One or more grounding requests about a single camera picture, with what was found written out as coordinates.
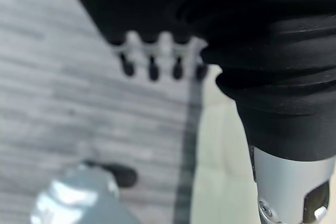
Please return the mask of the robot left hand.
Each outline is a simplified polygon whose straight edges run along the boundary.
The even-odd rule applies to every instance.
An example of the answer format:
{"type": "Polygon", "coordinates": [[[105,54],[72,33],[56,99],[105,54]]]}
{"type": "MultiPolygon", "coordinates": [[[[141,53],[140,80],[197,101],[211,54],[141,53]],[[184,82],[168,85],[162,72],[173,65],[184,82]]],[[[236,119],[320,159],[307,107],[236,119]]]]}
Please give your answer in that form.
{"type": "Polygon", "coordinates": [[[262,223],[320,223],[335,165],[335,0],[79,0],[103,38],[168,30],[236,103],[262,223]]]}

